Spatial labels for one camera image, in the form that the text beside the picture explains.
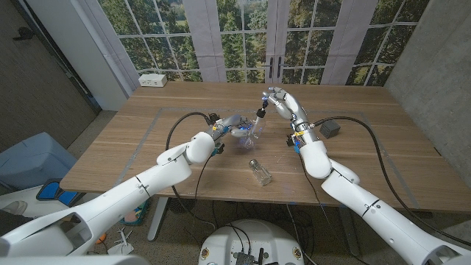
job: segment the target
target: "wooden table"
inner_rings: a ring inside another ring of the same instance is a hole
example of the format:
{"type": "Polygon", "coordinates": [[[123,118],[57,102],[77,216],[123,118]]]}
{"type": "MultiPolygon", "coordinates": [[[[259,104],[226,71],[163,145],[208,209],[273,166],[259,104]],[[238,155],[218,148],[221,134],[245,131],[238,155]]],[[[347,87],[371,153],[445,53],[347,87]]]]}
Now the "wooden table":
{"type": "MultiPolygon", "coordinates": [[[[70,191],[102,193],[113,185],[155,165],[164,151],[171,126],[191,111],[240,113],[253,116],[261,106],[268,84],[169,82],[164,88],[139,88],[100,133],[61,182],[70,191]]],[[[372,126],[380,142],[387,172],[397,193],[413,209],[471,212],[471,190],[451,169],[432,143],[421,133],[385,88],[323,85],[279,85],[298,98],[311,122],[329,116],[351,116],[372,126]]],[[[267,109],[263,137],[253,150],[238,147],[238,139],[226,136],[222,155],[212,158],[198,189],[200,199],[250,202],[299,203],[337,206],[313,178],[317,201],[303,174],[301,161],[286,146],[289,122],[271,106],[267,109]],[[257,159],[272,174],[262,187],[252,175],[249,161],[257,159]]],[[[367,131],[351,121],[338,121],[339,134],[324,141],[330,158],[352,169],[361,186],[399,208],[383,174],[367,131]]],[[[200,116],[192,116],[174,131],[171,146],[190,140],[207,128],[200,116]]],[[[176,185],[185,198],[193,198],[202,165],[176,185]]],[[[170,188],[159,196],[173,197],[170,188]]]]}

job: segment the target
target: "window pane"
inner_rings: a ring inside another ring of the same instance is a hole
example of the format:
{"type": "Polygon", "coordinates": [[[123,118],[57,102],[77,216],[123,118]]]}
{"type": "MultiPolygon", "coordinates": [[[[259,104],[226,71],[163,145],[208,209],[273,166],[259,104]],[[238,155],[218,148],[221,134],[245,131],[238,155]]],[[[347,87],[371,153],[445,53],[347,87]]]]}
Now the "window pane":
{"type": "Polygon", "coordinates": [[[242,30],[241,7],[238,0],[216,0],[219,28],[223,31],[242,30]]]}
{"type": "Polygon", "coordinates": [[[222,51],[226,68],[244,67],[244,47],[242,34],[222,34],[222,51]]]}
{"type": "Polygon", "coordinates": [[[143,75],[143,74],[160,74],[158,71],[142,71],[141,73],[139,73],[139,76],[143,75]]]}
{"type": "Polygon", "coordinates": [[[152,62],[152,58],[141,38],[122,38],[120,41],[137,71],[155,68],[154,62],[152,62]]]}
{"type": "Polygon", "coordinates": [[[341,0],[319,0],[317,2],[315,27],[334,27],[340,13],[341,0]]]}
{"type": "Polygon", "coordinates": [[[262,68],[266,57],[266,33],[245,35],[246,63],[249,68],[262,68]]]}
{"type": "Polygon", "coordinates": [[[309,43],[307,66],[324,66],[329,55],[330,43],[333,38],[333,30],[316,30],[311,32],[309,43]]]}
{"type": "Polygon", "coordinates": [[[393,26],[378,57],[378,62],[396,63],[414,29],[415,26],[393,26]]]}
{"type": "Polygon", "coordinates": [[[244,0],[245,30],[266,29],[267,0],[244,0]]]}
{"type": "Polygon", "coordinates": [[[345,85],[363,85],[366,81],[366,77],[368,76],[370,68],[371,66],[353,67],[345,85]]]}
{"type": "Polygon", "coordinates": [[[302,66],[308,45],[308,32],[288,32],[286,37],[285,64],[291,67],[302,66]]]}
{"type": "Polygon", "coordinates": [[[386,83],[392,69],[392,66],[375,66],[366,85],[384,86],[384,83],[386,83]]]}
{"type": "Polygon", "coordinates": [[[128,2],[143,34],[163,33],[152,0],[128,0],[128,2]]]}
{"type": "Polygon", "coordinates": [[[291,0],[289,2],[288,28],[311,27],[313,0],[291,0]]]}
{"type": "Polygon", "coordinates": [[[265,83],[265,70],[247,70],[247,82],[265,83]]]}
{"type": "Polygon", "coordinates": [[[300,84],[302,69],[283,69],[283,84],[300,84]]]}
{"type": "Polygon", "coordinates": [[[156,2],[167,33],[190,32],[182,0],[157,0],[156,2]]]}
{"type": "Polygon", "coordinates": [[[380,0],[376,5],[375,13],[370,25],[391,23],[399,10],[403,0],[380,0]]]}
{"type": "Polygon", "coordinates": [[[245,82],[244,71],[241,70],[226,71],[226,77],[228,82],[245,82]]]}
{"type": "Polygon", "coordinates": [[[99,0],[98,2],[117,35],[139,34],[124,1],[99,0]]]}
{"type": "Polygon", "coordinates": [[[355,60],[355,64],[371,63],[375,60],[376,53],[383,42],[388,27],[368,29],[361,44],[360,52],[355,60]]]}
{"type": "Polygon", "coordinates": [[[180,75],[177,72],[162,72],[167,76],[168,81],[182,81],[180,75]]]}
{"type": "Polygon", "coordinates": [[[180,69],[191,70],[199,68],[191,36],[170,37],[169,41],[180,69]]]}
{"type": "Polygon", "coordinates": [[[418,22],[427,4],[428,0],[406,0],[406,3],[397,17],[397,21],[418,22]]]}
{"type": "Polygon", "coordinates": [[[305,69],[304,70],[304,78],[302,82],[309,85],[318,85],[321,83],[322,74],[324,73],[324,69],[305,69]]]}
{"type": "Polygon", "coordinates": [[[183,80],[184,81],[191,81],[191,82],[202,82],[201,73],[200,72],[183,72],[183,80]]]}
{"type": "Polygon", "coordinates": [[[146,38],[146,42],[160,69],[177,69],[165,37],[146,38]]]}

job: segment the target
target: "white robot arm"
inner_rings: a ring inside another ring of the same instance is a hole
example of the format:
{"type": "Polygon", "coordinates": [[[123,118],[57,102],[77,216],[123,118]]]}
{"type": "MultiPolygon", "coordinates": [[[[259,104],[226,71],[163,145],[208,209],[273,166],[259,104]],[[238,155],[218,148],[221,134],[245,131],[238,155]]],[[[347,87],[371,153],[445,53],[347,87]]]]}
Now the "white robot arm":
{"type": "Polygon", "coordinates": [[[327,156],[327,150],[308,122],[299,102],[282,88],[269,88],[263,95],[278,113],[291,120],[292,138],[310,176],[325,179],[322,188],[356,212],[408,264],[469,264],[471,251],[438,239],[409,221],[384,201],[358,184],[358,176],[327,156]]]}
{"type": "Polygon", "coordinates": [[[84,255],[100,235],[126,213],[157,192],[184,181],[192,163],[205,162],[215,142],[247,118],[234,115],[218,120],[190,142],[171,148],[157,158],[157,165],[110,189],[96,199],[42,216],[0,238],[0,257],[84,255]],[[71,222],[64,224],[64,219],[71,222]]]}

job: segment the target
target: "small glass bottle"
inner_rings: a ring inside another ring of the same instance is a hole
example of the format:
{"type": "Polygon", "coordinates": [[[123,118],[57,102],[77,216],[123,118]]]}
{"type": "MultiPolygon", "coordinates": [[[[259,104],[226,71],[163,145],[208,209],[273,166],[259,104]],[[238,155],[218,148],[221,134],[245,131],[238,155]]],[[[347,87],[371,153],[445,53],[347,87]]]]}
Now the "small glass bottle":
{"type": "Polygon", "coordinates": [[[262,186],[272,181],[272,176],[270,175],[268,170],[266,170],[262,165],[260,165],[260,163],[256,159],[252,159],[249,162],[249,166],[252,169],[255,178],[257,178],[258,182],[262,186]]]}

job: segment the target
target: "white power strip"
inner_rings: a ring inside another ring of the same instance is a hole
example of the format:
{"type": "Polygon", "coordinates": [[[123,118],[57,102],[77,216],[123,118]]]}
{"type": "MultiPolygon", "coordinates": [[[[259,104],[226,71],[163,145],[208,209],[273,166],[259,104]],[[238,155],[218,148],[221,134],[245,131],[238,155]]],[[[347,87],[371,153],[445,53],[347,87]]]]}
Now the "white power strip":
{"type": "Polygon", "coordinates": [[[139,77],[139,83],[142,86],[161,88],[167,83],[165,74],[143,74],[139,77]]]}

